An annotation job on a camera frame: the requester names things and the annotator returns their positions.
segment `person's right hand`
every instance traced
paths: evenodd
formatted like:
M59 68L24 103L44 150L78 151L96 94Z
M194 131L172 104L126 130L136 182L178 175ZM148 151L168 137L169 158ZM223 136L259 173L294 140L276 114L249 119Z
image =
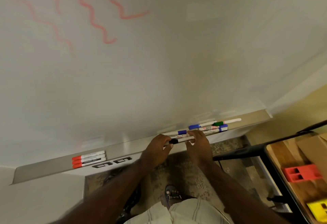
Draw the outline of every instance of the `person's right hand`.
M199 130L187 131L194 136L194 140L186 141L186 148L192 161L198 166L206 166L213 163L210 143L205 134Z

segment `whiteboard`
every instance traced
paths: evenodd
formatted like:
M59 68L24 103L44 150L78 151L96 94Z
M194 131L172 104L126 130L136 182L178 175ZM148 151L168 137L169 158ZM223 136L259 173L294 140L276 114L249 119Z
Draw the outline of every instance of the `whiteboard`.
M0 10L7 166L264 109L326 64L325 0L1 0Z

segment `red block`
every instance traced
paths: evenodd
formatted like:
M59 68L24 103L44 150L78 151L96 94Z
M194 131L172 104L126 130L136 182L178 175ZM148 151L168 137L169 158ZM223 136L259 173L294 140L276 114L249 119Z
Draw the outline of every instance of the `red block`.
M292 183L322 178L322 175L315 164L283 168L283 173L287 181Z

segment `foot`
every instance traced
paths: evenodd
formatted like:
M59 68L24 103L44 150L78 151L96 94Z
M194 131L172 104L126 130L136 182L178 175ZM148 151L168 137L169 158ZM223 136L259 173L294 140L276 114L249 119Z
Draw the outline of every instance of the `foot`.
M167 208L168 209L170 209L170 207L173 204L183 201L180 192L173 185L167 185L166 186L165 196L166 196Z

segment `green marker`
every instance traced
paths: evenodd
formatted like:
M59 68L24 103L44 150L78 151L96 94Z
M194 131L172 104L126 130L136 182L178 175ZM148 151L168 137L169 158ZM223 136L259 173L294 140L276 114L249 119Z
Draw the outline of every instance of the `green marker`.
M236 119L231 119L231 120L227 120L227 121L215 122L212 126L220 126L220 125L233 123L233 122L239 122L239 121L242 121L242 119L236 118Z

